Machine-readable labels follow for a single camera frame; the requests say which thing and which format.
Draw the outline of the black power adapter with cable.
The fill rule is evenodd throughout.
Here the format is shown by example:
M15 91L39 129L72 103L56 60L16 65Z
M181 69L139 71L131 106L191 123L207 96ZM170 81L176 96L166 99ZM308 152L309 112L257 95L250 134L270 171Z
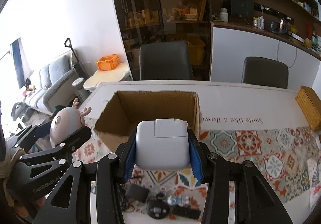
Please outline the black power adapter with cable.
M132 177L126 184L118 184L118 197L123 212L133 212L134 203L145 203L150 192L141 185L142 176Z

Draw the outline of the white square power adapter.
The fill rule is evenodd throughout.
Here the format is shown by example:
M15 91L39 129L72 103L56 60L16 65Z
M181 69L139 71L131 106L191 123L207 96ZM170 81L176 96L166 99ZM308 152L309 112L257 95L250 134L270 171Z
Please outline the white square power adapter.
M137 125L135 164L144 171L176 171L190 164L188 124L157 119Z

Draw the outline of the patterned tile table mat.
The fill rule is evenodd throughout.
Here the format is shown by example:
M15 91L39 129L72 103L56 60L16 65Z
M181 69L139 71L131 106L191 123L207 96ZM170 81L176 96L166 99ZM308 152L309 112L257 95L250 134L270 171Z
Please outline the patterned tile table mat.
M226 160L253 162L266 178L294 223L303 223L320 199L318 134L309 127L237 130L226 122L203 119L200 140ZM190 167L180 171L142 171L135 167L129 184L150 194L165 192L176 199L188 197L189 206L203 210L208 186L200 184Z

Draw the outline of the grey sofa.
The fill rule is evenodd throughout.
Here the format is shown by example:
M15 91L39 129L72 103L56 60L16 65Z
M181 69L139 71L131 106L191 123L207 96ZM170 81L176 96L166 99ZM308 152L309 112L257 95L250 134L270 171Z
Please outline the grey sofa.
M34 70L29 80L35 89L25 98L25 104L48 115L54 113L58 105L69 105L76 97L72 83L77 74L72 64L73 53L67 51L43 68Z

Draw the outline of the black remote control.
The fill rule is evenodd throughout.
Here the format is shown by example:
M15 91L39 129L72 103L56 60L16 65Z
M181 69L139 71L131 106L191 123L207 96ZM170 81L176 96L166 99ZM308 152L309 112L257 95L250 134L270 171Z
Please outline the black remote control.
M175 206L172 209L172 214L176 216L185 217L192 220L198 220L201 216L201 211L189 207Z

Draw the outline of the small clear bottle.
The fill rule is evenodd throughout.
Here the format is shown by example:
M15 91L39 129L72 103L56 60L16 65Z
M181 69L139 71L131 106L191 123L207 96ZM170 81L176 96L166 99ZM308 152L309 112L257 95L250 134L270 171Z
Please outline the small clear bottle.
M187 207L190 205L190 198L189 196L184 196L184 195L170 195L167 198L167 204L169 206L174 207L174 206L180 206L180 207Z

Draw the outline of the brown cardboard box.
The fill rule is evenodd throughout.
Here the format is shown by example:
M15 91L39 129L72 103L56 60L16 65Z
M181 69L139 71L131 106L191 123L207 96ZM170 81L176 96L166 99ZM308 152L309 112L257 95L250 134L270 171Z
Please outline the brown cardboard box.
M142 121L179 119L186 121L196 137L201 132L199 97L183 91L117 91L107 103L93 128L112 151L127 142Z

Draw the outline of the black upright vacuum cleaner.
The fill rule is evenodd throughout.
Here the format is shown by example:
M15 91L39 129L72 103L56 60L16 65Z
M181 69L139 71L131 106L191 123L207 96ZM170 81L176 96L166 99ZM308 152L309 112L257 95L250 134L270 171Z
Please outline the black upright vacuum cleaner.
M75 72L78 74L79 77L84 78L85 80L87 80L89 78L89 75L86 72L82 62L78 58L78 56L76 54L76 51L72 47L72 43L71 43L71 39L70 38L67 38L65 40L64 46L66 48L70 48L70 50L72 52L72 54L71 54L71 63L72 63L72 66L73 66L73 69L75 70Z

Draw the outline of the round beige side table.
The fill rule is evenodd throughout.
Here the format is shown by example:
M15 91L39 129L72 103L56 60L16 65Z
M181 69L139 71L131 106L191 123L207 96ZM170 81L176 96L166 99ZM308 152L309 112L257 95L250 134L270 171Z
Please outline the round beige side table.
M125 81L128 77L130 77L128 64L122 62L114 70L96 71L85 81L83 87L87 91L94 92L101 83Z

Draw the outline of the orange plastic crate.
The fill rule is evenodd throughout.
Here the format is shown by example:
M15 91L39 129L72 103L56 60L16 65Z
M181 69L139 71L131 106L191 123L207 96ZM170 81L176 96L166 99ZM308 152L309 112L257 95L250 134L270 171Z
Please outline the orange plastic crate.
M96 61L96 66L99 71L110 71L114 70L120 64L120 60L117 54L104 56Z

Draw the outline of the woven wicker box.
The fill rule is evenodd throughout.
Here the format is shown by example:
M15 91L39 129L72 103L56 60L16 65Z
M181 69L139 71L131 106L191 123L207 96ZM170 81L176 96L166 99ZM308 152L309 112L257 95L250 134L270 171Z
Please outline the woven wicker box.
M318 95L312 88L301 86L297 92L296 101L300 106L311 130L314 132L320 132L321 107Z

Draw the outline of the dark chair right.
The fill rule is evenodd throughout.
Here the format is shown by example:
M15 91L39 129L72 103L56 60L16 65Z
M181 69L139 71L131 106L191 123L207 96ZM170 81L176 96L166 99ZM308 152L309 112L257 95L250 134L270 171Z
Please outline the dark chair right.
M280 61L257 56L249 56L244 60L244 84L287 89L288 76L288 66Z

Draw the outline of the dark chair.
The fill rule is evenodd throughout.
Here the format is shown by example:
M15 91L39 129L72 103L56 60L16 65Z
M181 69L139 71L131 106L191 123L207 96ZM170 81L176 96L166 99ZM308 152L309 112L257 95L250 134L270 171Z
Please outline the dark chair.
M183 41L141 46L140 80L193 80L188 47Z
M288 66L280 61L257 56L249 56L244 60L244 84L287 89L288 76Z

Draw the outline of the dark chair left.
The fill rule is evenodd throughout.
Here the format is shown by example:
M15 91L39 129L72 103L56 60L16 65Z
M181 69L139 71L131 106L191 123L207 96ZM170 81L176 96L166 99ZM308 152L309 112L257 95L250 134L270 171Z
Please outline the dark chair left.
M193 80L188 47L183 41L141 46L140 80Z

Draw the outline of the dark glass display cabinet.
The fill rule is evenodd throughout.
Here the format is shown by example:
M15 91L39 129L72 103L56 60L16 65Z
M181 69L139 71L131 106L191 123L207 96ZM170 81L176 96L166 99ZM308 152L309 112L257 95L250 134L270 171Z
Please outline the dark glass display cabinet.
M145 44L186 42L196 80L209 80L211 24L209 0L114 0L133 80L139 80Z

